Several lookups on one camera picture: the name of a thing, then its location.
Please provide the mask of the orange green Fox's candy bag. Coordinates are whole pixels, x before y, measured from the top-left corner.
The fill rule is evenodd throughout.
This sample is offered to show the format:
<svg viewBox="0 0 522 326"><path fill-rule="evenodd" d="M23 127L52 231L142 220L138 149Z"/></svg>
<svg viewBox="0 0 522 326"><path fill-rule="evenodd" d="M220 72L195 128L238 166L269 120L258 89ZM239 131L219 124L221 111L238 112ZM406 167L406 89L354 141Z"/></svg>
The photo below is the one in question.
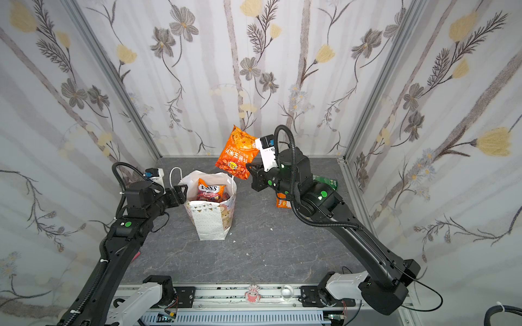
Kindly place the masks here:
<svg viewBox="0 0 522 326"><path fill-rule="evenodd" d="M225 185L209 185L201 178L198 180L197 190L197 201L221 203L231 198Z"/></svg>

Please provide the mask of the orange red snack packet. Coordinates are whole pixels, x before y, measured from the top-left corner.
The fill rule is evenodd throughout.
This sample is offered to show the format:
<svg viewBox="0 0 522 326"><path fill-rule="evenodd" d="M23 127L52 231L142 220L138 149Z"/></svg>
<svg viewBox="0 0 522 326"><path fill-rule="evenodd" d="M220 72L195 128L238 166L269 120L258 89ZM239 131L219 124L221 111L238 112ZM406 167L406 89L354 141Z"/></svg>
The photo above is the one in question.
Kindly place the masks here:
<svg viewBox="0 0 522 326"><path fill-rule="evenodd" d="M256 140L257 138L234 126L215 166L233 177L247 180L250 176L247 164L252 163L259 153Z"/></svg>

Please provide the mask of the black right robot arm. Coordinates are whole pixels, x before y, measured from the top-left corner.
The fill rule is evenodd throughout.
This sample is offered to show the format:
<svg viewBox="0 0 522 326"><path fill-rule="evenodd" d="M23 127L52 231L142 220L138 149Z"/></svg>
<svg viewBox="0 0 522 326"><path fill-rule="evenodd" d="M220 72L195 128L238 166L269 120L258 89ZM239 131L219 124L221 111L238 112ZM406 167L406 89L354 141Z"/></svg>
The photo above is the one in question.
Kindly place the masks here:
<svg viewBox="0 0 522 326"><path fill-rule="evenodd" d="M273 134L257 139L256 148L262 161L246 165L253 178L252 189L274 190L301 222L327 229L364 266L359 273L328 272L315 294L300 296L302 304L323 308L357 300L382 315L404 307L409 285L419 281L420 265L387 248L332 186L314 179L310 159L296 146L287 126L279 125Z"/></svg>

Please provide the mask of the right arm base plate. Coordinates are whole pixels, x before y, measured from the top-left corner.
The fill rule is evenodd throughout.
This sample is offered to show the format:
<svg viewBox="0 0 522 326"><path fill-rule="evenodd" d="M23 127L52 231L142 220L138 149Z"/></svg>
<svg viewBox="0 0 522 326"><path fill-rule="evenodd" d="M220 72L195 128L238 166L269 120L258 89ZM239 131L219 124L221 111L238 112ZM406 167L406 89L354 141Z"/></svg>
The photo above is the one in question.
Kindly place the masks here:
<svg viewBox="0 0 522 326"><path fill-rule="evenodd" d="M344 308L358 305L354 299L337 300L317 285L301 286L298 301L305 308Z"/></svg>

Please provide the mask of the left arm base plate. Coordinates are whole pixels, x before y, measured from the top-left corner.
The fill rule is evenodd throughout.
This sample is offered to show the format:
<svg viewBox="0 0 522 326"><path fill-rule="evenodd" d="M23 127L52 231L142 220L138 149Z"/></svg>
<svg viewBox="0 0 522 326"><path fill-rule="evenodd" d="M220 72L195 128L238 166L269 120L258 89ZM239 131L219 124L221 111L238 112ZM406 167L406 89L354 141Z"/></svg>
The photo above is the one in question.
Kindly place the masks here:
<svg viewBox="0 0 522 326"><path fill-rule="evenodd" d="M159 303L156 303L152 308L156 309L175 309L175 308L192 308L196 287L161 287L162 297Z"/></svg>

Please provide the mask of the white cartoon paper bag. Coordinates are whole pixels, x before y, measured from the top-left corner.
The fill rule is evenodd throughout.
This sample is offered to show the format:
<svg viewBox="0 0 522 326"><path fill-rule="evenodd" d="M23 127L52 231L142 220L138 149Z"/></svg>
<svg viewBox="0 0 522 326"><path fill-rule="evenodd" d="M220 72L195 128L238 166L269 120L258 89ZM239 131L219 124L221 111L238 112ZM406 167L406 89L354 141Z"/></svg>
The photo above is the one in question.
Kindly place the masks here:
<svg viewBox="0 0 522 326"><path fill-rule="evenodd" d="M200 178L209 185L225 185L231 198L221 203L197 201ZM233 177L225 173L209 174L201 171L183 175L181 168L174 167L169 171L169 184L188 186L187 201L184 206L200 240L224 240L227 237L232 226L237 198L237 185Z"/></svg>

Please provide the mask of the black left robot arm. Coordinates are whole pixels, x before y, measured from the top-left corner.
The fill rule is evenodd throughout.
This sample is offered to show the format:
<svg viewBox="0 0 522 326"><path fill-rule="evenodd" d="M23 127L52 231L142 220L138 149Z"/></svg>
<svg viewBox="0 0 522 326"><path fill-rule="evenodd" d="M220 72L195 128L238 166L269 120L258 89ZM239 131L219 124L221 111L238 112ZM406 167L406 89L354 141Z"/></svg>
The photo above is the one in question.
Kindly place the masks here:
<svg viewBox="0 0 522 326"><path fill-rule="evenodd" d="M148 277L140 290L110 312L127 268L151 233L154 220L167 209L182 206L187 201L188 186L164 187L152 179L151 170L139 173L140 180L126 185L119 167L138 168L126 162L116 162L112 172L121 188L115 222L100 242L100 258L80 294L60 318L59 325L133 325L153 306L170 308L179 302L171 277Z"/></svg>

